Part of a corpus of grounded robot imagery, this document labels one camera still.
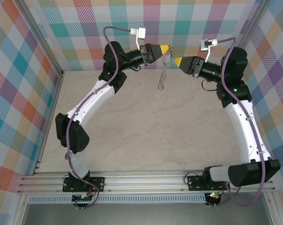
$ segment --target plaid backdrop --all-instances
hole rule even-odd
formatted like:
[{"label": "plaid backdrop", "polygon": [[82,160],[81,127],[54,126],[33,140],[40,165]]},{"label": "plaid backdrop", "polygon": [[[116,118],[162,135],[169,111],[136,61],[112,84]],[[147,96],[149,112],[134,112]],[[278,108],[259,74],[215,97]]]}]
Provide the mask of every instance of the plaid backdrop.
[{"label": "plaid backdrop", "polygon": [[[26,0],[37,24],[66,70],[102,69],[103,27],[146,27],[145,43],[172,43],[174,57],[205,56],[203,38],[242,34],[259,0]],[[125,51],[136,49],[135,37],[109,30],[110,40]],[[219,62],[227,46],[215,47]],[[162,68],[162,59],[147,68]],[[176,68],[174,61],[171,68]]]},{"label": "plaid backdrop", "polygon": [[258,127],[272,156],[282,166],[275,185],[283,209],[283,0],[271,2],[246,50],[249,66],[245,79]]},{"label": "plaid backdrop", "polygon": [[0,225],[43,137],[58,75],[12,0],[0,0]]}]

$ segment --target small chain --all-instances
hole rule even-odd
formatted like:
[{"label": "small chain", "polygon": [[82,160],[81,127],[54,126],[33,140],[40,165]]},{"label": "small chain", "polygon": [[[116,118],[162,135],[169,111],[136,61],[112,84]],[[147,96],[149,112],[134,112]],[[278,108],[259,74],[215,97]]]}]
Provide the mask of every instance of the small chain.
[{"label": "small chain", "polygon": [[173,50],[173,45],[168,44],[168,52],[166,54],[165,59],[162,61],[164,67],[163,67],[163,72],[161,73],[161,77],[160,77],[160,80],[159,80],[158,90],[164,89],[164,81],[165,81],[165,78],[166,78],[166,75],[167,75],[166,69],[169,67],[172,50]]}]

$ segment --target beige marble floor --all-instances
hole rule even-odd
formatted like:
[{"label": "beige marble floor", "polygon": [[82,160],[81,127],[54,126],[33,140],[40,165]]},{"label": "beige marble floor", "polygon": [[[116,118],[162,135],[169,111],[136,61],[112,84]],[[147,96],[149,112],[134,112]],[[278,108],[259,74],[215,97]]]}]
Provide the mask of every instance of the beige marble floor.
[{"label": "beige marble floor", "polygon": [[[65,74],[54,117],[67,113],[94,86],[100,71]],[[91,171],[190,170],[240,162],[236,135],[216,92],[201,79],[170,69],[157,90],[161,70],[126,71],[119,92],[90,120],[86,148]],[[40,171],[68,171],[54,120]]]}]

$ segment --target metal chain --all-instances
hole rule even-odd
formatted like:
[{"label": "metal chain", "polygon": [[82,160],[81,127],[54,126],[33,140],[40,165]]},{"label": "metal chain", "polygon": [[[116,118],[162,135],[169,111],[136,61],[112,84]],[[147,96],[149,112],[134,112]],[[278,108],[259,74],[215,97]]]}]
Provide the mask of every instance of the metal chain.
[{"label": "metal chain", "polygon": [[166,69],[169,67],[170,64],[170,58],[171,58],[171,51],[173,50],[173,45],[172,44],[168,44],[168,51],[167,54],[165,56],[165,59],[162,61],[163,62],[163,72],[161,73],[161,77],[159,80],[159,84],[158,84],[158,90],[163,90],[164,89],[164,81],[167,75],[167,71]]}]

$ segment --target plaid fabric wall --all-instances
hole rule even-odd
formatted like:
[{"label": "plaid fabric wall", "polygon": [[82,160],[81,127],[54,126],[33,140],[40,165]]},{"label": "plaid fabric wall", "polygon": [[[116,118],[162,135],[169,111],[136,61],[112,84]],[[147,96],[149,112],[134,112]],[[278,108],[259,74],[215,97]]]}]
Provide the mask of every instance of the plaid fabric wall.
[{"label": "plaid fabric wall", "polygon": [[[102,69],[103,27],[146,27],[146,43],[172,43],[174,57],[199,55],[203,38],[243,34],[259,0],[26,0],[57,60],[67,70]],[[125,51],[135,37],[109,30],[109,39]],[[219,62],[227,46],[214,48]],[[147,68],[162,68],[162,59]]]},{"label": "plaid fabric wall", "polygon": [[58,75],[12,0],[0,0],[0,225],[32,167]]},{"label": "plaid fabric wall", "polygon": [[273,0],[246,48],[245,79],[252,92],[258,126],[274,158],[280,160],[276,182],[283,209],[283,0]]}]

